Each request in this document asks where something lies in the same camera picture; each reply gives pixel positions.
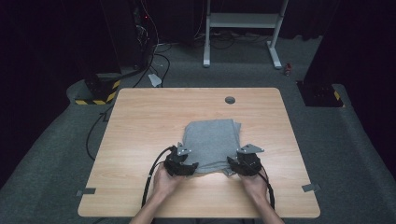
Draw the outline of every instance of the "gray carpet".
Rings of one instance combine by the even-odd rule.
[[[345,107],[304,106],[295,81],[304,78],[319,41],[278,40],[282,63],[293,67],[289,77],[274,69],[263,42],[236,42],[227,49],[212,49],[210,68],[202,67],[203,47],[174,45],[163,52],[171,62],[163,86],[280,89],[307,172],[321,186],[316,192],[320,217],[287,218],[286,223],[396,223],[395,180],[362,129],[344,87],[334,85]],[[212,44],[224,47],[229,42]],[[161,46],[157,51],[168,48]],[[161,76],[167,62],[157,56],[152,66]],[[126,78],[120,87],[131,88],[138,79]],[[1,189],[0,223],[93,223],[98,219],[78,215],[81,198],[76,192],[85,188],[93,165],[85,151],[87,134],[109,105],[74,105],[82,83],[69,88],[70,106],[36,140]],[[150,87],[147,76],[137,86]],[[105,129],[106,122],[100,121],[92,132],[89,147],[93,155]],[[113,217],[100,223],[128,220]]]

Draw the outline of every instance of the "forearm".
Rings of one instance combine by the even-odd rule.
[[[140,211],[134,216],[130,224],[149,224],[154,215],[157,212],[160,205],[165,200],[165,197],[161,194],[153,194],[146,202],[146,204],[140,209]]]
[[[265,197],[251,197],[265,224],[284,223]]]

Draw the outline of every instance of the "wooden table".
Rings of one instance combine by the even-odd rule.
[[[232,96],[235,103],[225,102]],[[253,144],[274,188],[281,217],[318,217],[310,184],[280,92],[273,88],[122,89],[78,208],[83,217],[133,217],[149,169],[165,148],[182,141],[196,120],[234,119],[241,146]],[[258,217],[237,175],[194,175],[156,217]]]

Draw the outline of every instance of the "black cable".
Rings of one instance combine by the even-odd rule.
[[[205,40],[203,39],[203,40],[201,40],[201,39],[199,39],[199,38],[197,38],[197,39],[195,39],[194,40],[194,42],[193,42],[193,44],[192,44],[192,47],[194,48],[194,49],[198,49],[198,48],[200,48],[200,47],[203,47],[205,45]]]
[[[163,155],[163,153],[165,153],[167,150],[170,150],[170,149],[171,149],[170,147],[164,149],[164,150],[160,153],[160,155],[157,157],[157,159],[155,160],[155,162],[152,164],[151,169],[149,170],[149,173],[148,173],[148,180],[146,181],[145,191],[144,191],[144,193],[143,193],[143,198],[142,198],[142,207],[145,205],[146,199],[147,199],[147,197],[148,197],[148,193],[149,193],[149,182],[151,181],[152,174],[154,173],[154,169],[155,169],[155,167],[156,167],[158,164],[160,164],[160,163],[157,164],[157,161],[161,158],[161,156]]]
[[[205,0],[202,1],[201,20],[200,20],[200,22],[199,22],[199,26],[198,26],[197,32],[196,32],[195,35],[194,35],[194,38],[199,34],[199,32],[200,32],[200,30],[201,30],[201,26],[202,26],[202,23],[203,23],[203,21],[204,21],[204,14],[205,14]]]
[[[143,76],[147,73],[147,71],[148,71],[149,68],[151,67],[152,60],[153,60],[153,59],[154,59],[154,56],[152,55],[152,56],[151,56],[151,60],[150,60],[150,62],[149,62],[149,64],[148,64],[148,67],[146,68],[145,72],[142,74],[142,76],[139,78],[139,80],[137,80],[137,82],[132,86],[132,88],[135,88],[135,87],[140,83],[140,81],[142,80]]]
[[[124,79],[124,78],[127,78],[127,77],[133,77],[133,76],[135,76],[135,75],[138,75],[138,74],[141,73],[145,68],[146,68],[146,67],[143,67],[143,68],[141,68],[141,69],[139,69],[139,70],[136,70],[136,71],[133,71],[133,72],[130,72],[130,73],[121,75],[121,76],[117,76],[117,77],[101,77],[100,79],[103,80],[103,81],[118,81],[118,80],[121,80],[121,79]]]
[[[251,167],[246,161],[243,161],[243,163],[252,171],[256,171],[255,169],[253,169],[253,167]],[[272,186],[270,185],[270,181],[269,181],[269,177],[267,172],[265,171],[264,167],[262,166],[262,169],[264,170],[265,175],[267,176],[267,178],[265,178],[262,174],[260,174],[260,172],[258,172],[257,174],[264,180],[264,182],[267,184],[267,188],[268,188],[268,192],[270,194],[270,204],[271,207],[275,210],[275,196],[274,196],[274,189],[272,188]]]
[[[95,161],[95,158],[91,155],[90,149],[88,148],[88,143],[89,143],[89,141],[90,141],[91,133],[92,133],[92,131],[93,131],[93,128],[96,126],[96,124],[99,122],[99,120],[100,120],[101,118],[103,118],[103,122],[108,121],[108,120],[106,120],[106,113],[107,113],[111,108],[113,108],[113,106],[114,106],[114,105],[112,105],[111,107],[109,107],[104,113],[100,113],[100,117],[99,117],[99,118],[96,120],[96,122],[91,126],[91,129],[90,129],[90,131],[88,132],[88,135],[87,135],[87,139],[85,140],[85,149],[87,150],[88,156],[89,156],[89,157],[91,158],[91,160],[93,160],[93,161]]]
[[[214,40],[218,40],[218,41],[230,41],[231,40],[231,44],[226,47],[220,48],[220,47],[216,47],[215,45],[213,45],[213,41],[211,41],[210,47],[213,47],[213,49],[228,49],[235,43],[235,38],[231,34],[220,35],[219,37],[215,36]]]
[[[92,224],[97,224],[105,219],[106,219],[106,217],[101,217],[101,218],[97,219],[96,221],[94,221]]]
[[[267,37],[265,37],[264,39],[261,39],[261,40],[259,40],[260,37],[262,37],[261,35],[257,35],[256,37],[254,37],[251,40],[239,39],[239,38],[242,38],[242,37],[245,37],[245,36],[240,36],[240,37],[238,36],[238,37],[235,38],[235,41],[237,43],[251,43],[251,44],[254,44],[254,43],[260,43],[262,41],[266,41],[270,36],[268,35]]]
[[[163,74],[163,78],[161,78],[161,87],[163,87],[163,80],[165,79],[166,74],[168,74],[169,67],[171,66],[171,62],[169,61],[168,58],[166,58],[165,56],[163,56],[163,55],[161,55],[161,54],[157,54],[157,53],[156,53],[156,54],[154,54],[154,55],[163,57],[163,58],[165,58],[166,61],[168,61],[168,66],[167,66],[167,68],[166,68],[166,71],[165,71],[165,73]]]
[[[153,66],[151,66],[151,67],[149,68],[149,71],[150,71],[151,73],[153,73],[153,74],[158,74],[157,69],[155,69]]]
[[[169,49],[171,49],[172,48],[172,44],[164,44],[164,45],[168,45],[169,46],[169,48],[168,49],[164,49],[164,50],[161,50],[161,51],[155,51],[156,53],[164,53],[164,52],[166,52],[166,51],[168,51]]]

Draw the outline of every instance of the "round hole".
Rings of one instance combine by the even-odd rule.
[[[232,105],[233,103],[235,103],[235,98],[233,98],[232,96],[227,96],[225,98],[225,103]]]

